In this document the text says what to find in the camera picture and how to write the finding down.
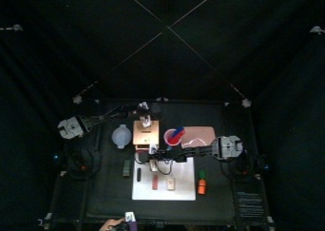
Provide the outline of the person's hand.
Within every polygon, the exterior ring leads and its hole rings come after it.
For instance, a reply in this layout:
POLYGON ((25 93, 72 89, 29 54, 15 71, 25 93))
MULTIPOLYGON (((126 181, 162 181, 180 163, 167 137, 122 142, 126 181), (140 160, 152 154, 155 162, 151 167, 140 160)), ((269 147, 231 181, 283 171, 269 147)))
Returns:
POLYGON ((124 222, 124 219, 108 219, 104 224, 101 225, 99 231, 109 231, 115 226, 118 226, 119 224, 122 224, 124 222))

